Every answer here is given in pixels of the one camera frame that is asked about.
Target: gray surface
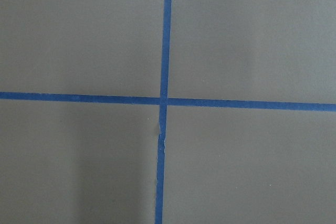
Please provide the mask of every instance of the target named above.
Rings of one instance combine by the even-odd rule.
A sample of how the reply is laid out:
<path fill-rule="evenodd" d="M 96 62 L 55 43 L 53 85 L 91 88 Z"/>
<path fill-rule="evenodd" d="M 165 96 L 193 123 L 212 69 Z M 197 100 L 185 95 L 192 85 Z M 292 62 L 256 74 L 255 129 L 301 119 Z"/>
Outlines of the gray surface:
<path fill-rule="evenodd" d="M 163 0 L 0 0 L 1 91 L 159 96 Z"/>
<path fill-rule="evenodd" d="M 173 0 L 169 96 L 335 103 L 335 0 Z"/>
<path fill-rule="evenodd" d="M 164 224 L 333 224 L 336 114 L 169 107 Z"/>
<path fill-rule="evenodd" d="M 158 113 L 0 100 L 0 222 L 154 223 Z"/>

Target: vertical tape strip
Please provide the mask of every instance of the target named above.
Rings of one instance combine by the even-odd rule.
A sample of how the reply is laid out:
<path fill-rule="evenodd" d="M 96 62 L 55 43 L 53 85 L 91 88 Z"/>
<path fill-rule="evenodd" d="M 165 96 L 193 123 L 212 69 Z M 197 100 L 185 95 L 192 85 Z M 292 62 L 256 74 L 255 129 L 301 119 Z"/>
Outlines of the vertical tape strip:
<path fill-rule="evenodd" d="M 155 224 L 162 223 L 164 158 L 165 158 L 164 141 L 166 137 L 166 119 L 167 119 L 167 105 L 168 105 L 171 10 L 172 10 L 172 0 L 164 0 L 162 60 L 161 60 L 161 88 L 160 88 L 160 114 L 159 114 L 160 135 L 158 139 L 158 149 L 157 149 L 158 159 L 157 159 L 157 168 L 156 168 Z"/>

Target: blue tape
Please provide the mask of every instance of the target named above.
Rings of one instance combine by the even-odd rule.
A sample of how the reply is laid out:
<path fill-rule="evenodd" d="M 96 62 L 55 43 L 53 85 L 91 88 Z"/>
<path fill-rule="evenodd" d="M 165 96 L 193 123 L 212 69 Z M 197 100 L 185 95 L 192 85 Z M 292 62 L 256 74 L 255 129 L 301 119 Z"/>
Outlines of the blue tape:
<path fill-rule="evenodd" d="M 168 105 L 266 110 L 336 111 L 336 104 L 169 98 Z"/>
<path fill-rule="evenodd" d="M 172 0 L 164 0 L 163 9 L 163 32 L 162 32 L 162 59 L 161 59 L 161 87 L 160 87 L 160 134 L 157 149 L 156 166 L 156 202 L 155 224 L 162 223 L 163 209 L 163 182 L 164 182 L 164 159 L 166 119 L 168 105 L 168 78 L 169 78 L 169 49 L 170 49 L 170 24 L 171 24 Z"/>
<path fill-rule="evenodd" d="M 119 97 L 119 96 L 109 96 L 109 95 L 86 95 L 86 94 L 45 94 L 45 93 L 0 92 L 0 99 L 31 100 L 31 101 L 58 101 L 58 102 L 150 104 L 150 105 L 160 104 L 160 99 L 154 98 L 154 97 Z"/>
<path fill-rule="evenodd" d="M 86 94 L 46 94 L 46 93 L 0 92 L 0 99 L 160 105 L 160 98 L 156 98 L 156 97 L 120 97 L 120 96 L 109 96 L 109 95 L 86 95 Z M 336 112 L 336 104 L 333 104 L 333 103 L 264 102 L 264 101 L 234 101 L 234 100 L 168 98 L 167 105 L 200 106 L 200 107 L 215 107 L 215 108 L 304 110 L 304 111 Z M 166 115 L 166 111 L 162 113 L 161 119 L 165 119 L 165 115 Z M 160 123 L 160 126 L 163 126 L 163 125 L 165 125 L 165 120 L 161 121 Z M 164 136 L 165 136 L 165 127 L 162 127 L 162 130 L 163 130 L 162 133 L 164 133 Z"/>

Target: blue painter's tape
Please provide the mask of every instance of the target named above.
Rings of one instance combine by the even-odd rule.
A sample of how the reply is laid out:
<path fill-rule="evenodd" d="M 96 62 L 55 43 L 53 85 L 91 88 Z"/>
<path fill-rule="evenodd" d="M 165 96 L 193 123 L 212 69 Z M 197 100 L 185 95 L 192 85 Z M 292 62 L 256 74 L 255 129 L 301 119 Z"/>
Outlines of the blue painter's tape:
<path fill-rule="evenodd" d="M 45 93 L 18 93 L 18 92 L 0 92 L 0 99 L 58 101 L 58 102 L 150 104 L 150 105 L 159 105 L 160 102 L 159 98 L 154 97 L 120 97 L 109 95 L 45 94 Z"/>
<path fill-rule="evenodd" d="M 336 111 L 336 104 L 169 98 L 168 105 L 267 110 Z"/>
<path fill-rule="evenodd" d="M 46 93 L 19 93 L 0 92 L 0 99 L 30 100 L 30 101 L 56 101 L 56 102 L 94 102 L 94 103 L 122 103 L 122 104 L 147 104 L 160 105 L 160 98 L 156 97 L 121 97 L 110 95 L 86 94 L 46 94 Z M 167 104 L 171 106 L 200 106 L 215 108 L 241 108 L 241 109 L 266 109 L 266 110 L 304 110 L 304 111 L 332 111 L 336 112 L 333 103 L 300 103 L 300 102 L 264 102 L 264 101 L 235 101 L 235 100 L 210 100 L 168 98 Z"/>
<path fill-rule="evenodd" d="M 161 87 L 160 87 L 160 135 L 157 149 L 156 166 L 156 203 L 155 224 L 162 224 L 163 209 L 163 182 L 165 159 L 165 136 L 168 105 L 168 78 L 169 78 L 169 49 L 170 49 L 170 24 L 171 24 L 172 0 L 164 0 L 163 32 L 162 32 L 162 59 L 161 59 Z"/>

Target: gray floor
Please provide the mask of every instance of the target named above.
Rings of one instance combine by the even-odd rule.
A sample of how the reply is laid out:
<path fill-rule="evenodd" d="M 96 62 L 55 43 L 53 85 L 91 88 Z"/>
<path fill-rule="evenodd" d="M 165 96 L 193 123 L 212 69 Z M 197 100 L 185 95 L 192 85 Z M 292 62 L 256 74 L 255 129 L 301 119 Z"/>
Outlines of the gray floor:
<path fill-rule="evenodd" d="M 0 92 L 158 97 L 163 0 L 0 0 Z M 336 103 L 334 0 L 173 0 L 169 97 Z M 336 219 L 336 114 L 170 106 L 163 223 Z M 0 222 L 154 223 L 159 107 L 0 100 Z"/>
<path fill-rule="evenodd" d="M 1 223 L 154 223 L 158 107 L 0 104 Z"/>

